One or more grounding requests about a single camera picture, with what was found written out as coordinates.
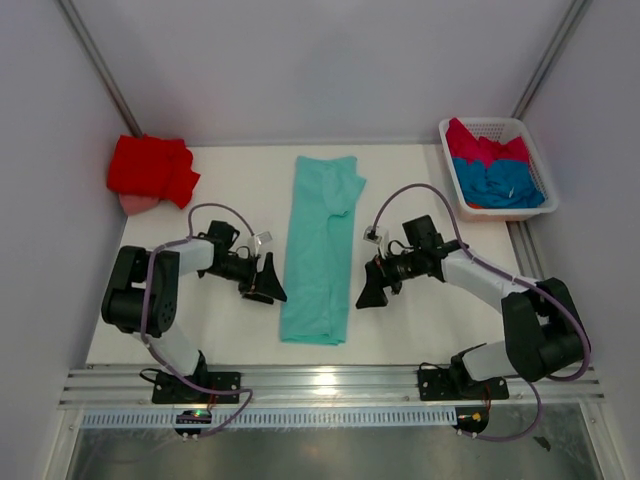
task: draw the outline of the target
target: white laundry basket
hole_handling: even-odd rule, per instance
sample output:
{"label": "white laundry basket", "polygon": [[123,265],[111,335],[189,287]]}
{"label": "white laundry basket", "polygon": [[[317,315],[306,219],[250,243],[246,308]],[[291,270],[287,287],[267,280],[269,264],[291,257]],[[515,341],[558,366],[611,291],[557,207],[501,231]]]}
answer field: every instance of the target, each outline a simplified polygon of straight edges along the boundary
{"label": "white laundry basket", "polygon": [[458,214],[462,220],[482,221],[519,221],[531,218],[540,213],[551,213],[558,208],[558,195],[551,181],[549,171],[538,154],[531,135],[520,120],[515,118],[458,118],[460,122],[476,137],[487,137],[489,140],[507,143],[520,136],[529,151],[529,171],[536,187],[544,196],[544,202],[536,208],[486,208],[476,209],[467,205],[460,188],[460,182],[453,166],[453,158],[447,144],[446,133],[449,129],[449,118],[440,122],[440,137],[447,166],[453,179],[457,196]]}

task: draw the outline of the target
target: red cloth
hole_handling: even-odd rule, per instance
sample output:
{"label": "red cloth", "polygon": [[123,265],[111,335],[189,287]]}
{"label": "red cloth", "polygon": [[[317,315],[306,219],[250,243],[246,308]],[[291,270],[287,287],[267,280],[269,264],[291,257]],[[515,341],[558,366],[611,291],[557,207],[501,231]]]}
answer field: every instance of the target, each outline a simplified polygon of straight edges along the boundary
{"label": "red cloth", "polygon": [[157,197],[184,208],[200,174],[191,170],[193,155],[184,140],[122,135],[107,176],[107,188],[125,195]]}
{"label": "red cloth", "polygon": [[460,120],[452,118],[445,135],[452,157],[464,158],[467,162],[480,160],[486,168],[496,160],[517,160],[529,163],[529,151],[522,140],[517,137],[503,145],[486,137],[479,140],[467,130]]}

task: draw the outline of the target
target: mint green shirt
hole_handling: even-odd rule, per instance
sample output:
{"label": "mint green shirt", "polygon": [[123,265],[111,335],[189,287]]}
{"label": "mint green shirt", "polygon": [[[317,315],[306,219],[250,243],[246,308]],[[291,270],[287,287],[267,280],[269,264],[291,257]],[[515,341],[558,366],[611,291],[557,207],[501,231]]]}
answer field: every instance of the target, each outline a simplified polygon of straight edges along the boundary
{"label": "mint green shirt", "polygon": [[283,342],[338,345],[347,337],[356,202],[366,180],[356,157],[298,157],[285,260]]}

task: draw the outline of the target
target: white table surface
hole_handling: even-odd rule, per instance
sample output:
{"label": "white table surface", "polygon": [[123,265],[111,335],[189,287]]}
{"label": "white table surface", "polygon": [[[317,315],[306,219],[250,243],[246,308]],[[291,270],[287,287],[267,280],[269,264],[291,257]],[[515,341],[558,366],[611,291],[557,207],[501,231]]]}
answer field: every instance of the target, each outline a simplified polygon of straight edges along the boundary
{"label": "white table surface", "polygon": [[[358,158],[358,173],[367,179],[356,210],[351,275],[351,312],[347,341],[340,346],[293,345],[279,340],[280,305],[269,306],[240,298],[237,284],[207,275],[181,277],[178,322],[210,364],[314,365],[314,364],[418,364],[448,362],[463,349],[501,340],[502,320],[497,312],[457,287],[420,277],[404,282],[400,296],[389,297],[386,308],[356,310],[364,286],[364,264],[375,246],[362,240],[384,200],[398,188],[427,182],[453,198],[441,147],[431,145],[274,146],[192,148],[194,170],[202,177],[191,205],[221,202],[242,213],[256,232],[269,230],[276,272],[284,283],[283,266],[291,212],[295,159],[305,155],[333,159]],[[187,211],[163,202],[131,217],[121,245],[155,247],[187,233]],[[405,241],[402,222],[432,216],[445,241],[453,229],[444,207],[424,189],[403,193],[386,210],[380,225],[391,238]],[[206,231],[210,220],[231,223],[247,232],[230,213],[200,209],[196,232]],[[463,238],[479,254],[517,271],[504,223],[461,223]],[[151,358],[142,345],[114,326],[97,323],[87,363],[145,364]]]}

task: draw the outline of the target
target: magenta cloth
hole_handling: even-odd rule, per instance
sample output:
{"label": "magenta cloth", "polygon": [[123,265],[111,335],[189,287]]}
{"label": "magenta cloth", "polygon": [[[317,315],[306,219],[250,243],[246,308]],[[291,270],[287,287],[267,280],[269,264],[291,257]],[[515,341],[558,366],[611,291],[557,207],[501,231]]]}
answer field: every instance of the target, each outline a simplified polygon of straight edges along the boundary
{"label": "magenta cloth", "polygon": [[486,137],[476,139],[457,118],[449,121],[446,137],[451,156],[463,158],[468,163],[479,160],[485,168],[489,168],[496,160],[529,163],[529,151],[522,137],[514,138],[504,145]]}

